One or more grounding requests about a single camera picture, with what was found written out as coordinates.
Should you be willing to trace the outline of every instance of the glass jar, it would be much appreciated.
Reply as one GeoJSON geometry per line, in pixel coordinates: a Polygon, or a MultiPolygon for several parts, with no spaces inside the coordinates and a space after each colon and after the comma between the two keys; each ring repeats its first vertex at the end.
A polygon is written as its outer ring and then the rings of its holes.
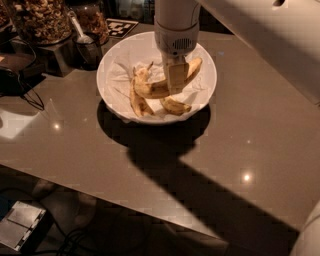
{"type": "Polygon", "coordinates": [[[70,2],[69,7],[76,13],[80,26],[85,33],[94,33],[99,36],[100,45],[109,40],[103,1],[70,2]]]}
{"type": "Polygon", "coordinates": [[[21,39],[51,45],[68,38],[71,26],[64,0],[3,0],[21,39]]]}
{"type": "Polygon", "coordinates": [[[4,6],[2,1],[0,1],[0,28],[7,25],[9,21],[10,21],[10,18],[8,16],[6,7],[4,6]]]}

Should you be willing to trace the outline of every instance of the cable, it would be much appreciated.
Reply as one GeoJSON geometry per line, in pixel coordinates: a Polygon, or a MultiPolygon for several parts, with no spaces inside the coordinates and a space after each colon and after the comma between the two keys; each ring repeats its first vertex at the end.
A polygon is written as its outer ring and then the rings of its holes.
{"type": "MultiPolygon", "coordinates": [[[[1,189],[0,190],[0,194],[3,194],[5,192],[8,191],[18,191],[22,194],[27,195],[28,197],[30,197],[32,200],[37,201],[36,199],[34,199],[34,197],[28,193],[27,191],[23,190],[23,189],[19,189],[19,188],[5,188],[5,189],[1,189]]],[[[126,255],[128,253],[132,253],[138,249],[140,249],[142,247],[142,245],[144,245],[147,240],[149,239],[149,236],[151,234],[152,231],[152,225],[150,224],[149,229],[146,231],[145,230],[145,236],[143,237],[143,239],[137,243],[136,245],[134,245],[131,248],[127,248],[123,251],[106,251],[106,252],[100,252],[98,250],[92,249],[92,248],[88,248],[86,246],[83,246],[80,244],[80,242],[85,239],[88,235],[88,231],[85,229],[75,229],[70,231],[68,234],[66,234],[63,229],[60,227],[59,223],[57,222],[57,220],[54,218],[54,216],[51,214],[50,210],[43,205],[41,202],[37,201],[38,204],[44,208],[48,213],[50,213],[51,217],[52,217],[52,221],[53,223],[56,225],[58,231],[63,235],[64,237],[64,242],[62,243],[62,245],[60,246],[60,248],[58,250],[44,250],[44,251],[37,251],[31,254],[26,254],[28,256],[33,256],[33,255],[43,255],[43,254],[49,254],[49,253],[55,253],[57,256],[63,256],[63,255],[70,255],[70,256],[81,256],[79,254],[76,254],[75,251],[77,249],[81,249],[83,251],[86,252],[85,255],[88,255],[87,253],[90,253],[91,255],[101,255],[101,256],[105,256],[105,255],[126,255]]],[[[121,209],[119,211],[119,213],[114,217],[112,224],[110,225],[110,228],[114,225],[115,220],[119,217],[120,213],[123,211],[123,209],[121,209]]]]}

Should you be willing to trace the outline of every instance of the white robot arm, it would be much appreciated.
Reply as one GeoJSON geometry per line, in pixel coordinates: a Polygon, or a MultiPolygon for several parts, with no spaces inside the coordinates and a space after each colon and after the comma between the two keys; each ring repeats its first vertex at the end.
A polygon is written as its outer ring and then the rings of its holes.
{"type": "Polygon", "coordinates": [[[320,104],[320,0],[156,0],[155,4],[156,42],[167,63],[183,61],[194,49],[202,5],[312,103],[320,104]]]}

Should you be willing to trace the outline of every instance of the white bowl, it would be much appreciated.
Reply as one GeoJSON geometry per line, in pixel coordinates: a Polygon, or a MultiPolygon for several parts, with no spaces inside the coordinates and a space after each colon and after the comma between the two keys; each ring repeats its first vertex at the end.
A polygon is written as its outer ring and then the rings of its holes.
{"type": "Polygon", "coordinates": [[[166,125],[184,121],[204,108],[215,90],[217,72],[208,52],[199,44],[186,60],[201,57],[202,67],[196,78],[174,97],[192,106],[191,111],[181,116],[165,112],[159,100],[147,100],[155,116],[137,117],[129,100],[130,79],[133,67],[154,62],[151,69],[152,80],[163,76],[161,53],[157,49],[154,32],[128,37],[114,45],[102,58],[97,71],[97,84],[100,95],[107,108],[124,122],[136,122],[148,125],[166,125]]]}

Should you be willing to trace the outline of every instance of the floor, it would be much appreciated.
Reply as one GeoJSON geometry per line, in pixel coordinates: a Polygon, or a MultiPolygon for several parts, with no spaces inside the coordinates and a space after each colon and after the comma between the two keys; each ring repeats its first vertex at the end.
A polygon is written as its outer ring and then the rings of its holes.
{"type": "MultiPolygon", "coordinates": [[[[35,199],[30,195],[38,179],[2,166],[0,177],[0,194],[3,189],[14,188],[6,191],[5,195],[15,200],[40,202],[65,233],[62,235],[57,225],[52,224],[30,255],[266,255],[101,200],[96,201],[93,217],[86,220],[88,225],[79,229],[76,217],[85,208],[79,208],[77,192],[56,186],[35,199]]],[[[0,245],[0,255],[8,254],[17,253],[0,245]]]]}

